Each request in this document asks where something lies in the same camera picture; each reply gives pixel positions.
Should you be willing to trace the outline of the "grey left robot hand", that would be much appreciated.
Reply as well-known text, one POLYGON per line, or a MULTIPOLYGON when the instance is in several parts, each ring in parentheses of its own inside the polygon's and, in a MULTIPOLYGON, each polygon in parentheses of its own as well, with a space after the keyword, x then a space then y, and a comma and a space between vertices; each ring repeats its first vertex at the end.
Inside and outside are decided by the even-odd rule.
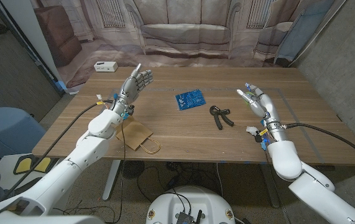
POLYGON ((141 72, 140 69, 141 64, 139 63, 121 86, 118 97, 112 106, 112 111, 118 115, 125 113, 128 107, 137 100, 139 93, 153 82, 152 70, 141 72))

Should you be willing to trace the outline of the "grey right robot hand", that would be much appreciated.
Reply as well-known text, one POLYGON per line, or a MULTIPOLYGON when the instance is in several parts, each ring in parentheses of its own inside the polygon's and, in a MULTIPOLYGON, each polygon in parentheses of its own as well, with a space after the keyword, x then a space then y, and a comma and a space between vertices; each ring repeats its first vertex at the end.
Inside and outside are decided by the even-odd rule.
POLYGON ((245 86, 248 92, 237 89, 237 94, 249 105, 255 115, 264 120, 268 128, 279 128, 280 117, 270 96, 253 84, 246 83, 245 86))

